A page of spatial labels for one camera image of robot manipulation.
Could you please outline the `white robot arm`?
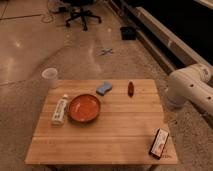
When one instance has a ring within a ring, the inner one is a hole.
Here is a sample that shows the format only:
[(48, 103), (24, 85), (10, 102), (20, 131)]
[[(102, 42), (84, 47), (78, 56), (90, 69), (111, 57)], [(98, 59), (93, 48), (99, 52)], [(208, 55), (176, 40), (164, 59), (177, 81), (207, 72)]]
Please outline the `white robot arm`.
[(187, 101), (198, 105), (213, 117), (213, 88), (208, 85), (211, 70), (197, 63), (173, 71), (168, 76), (165, 103), (170, 110), (181, 109)]

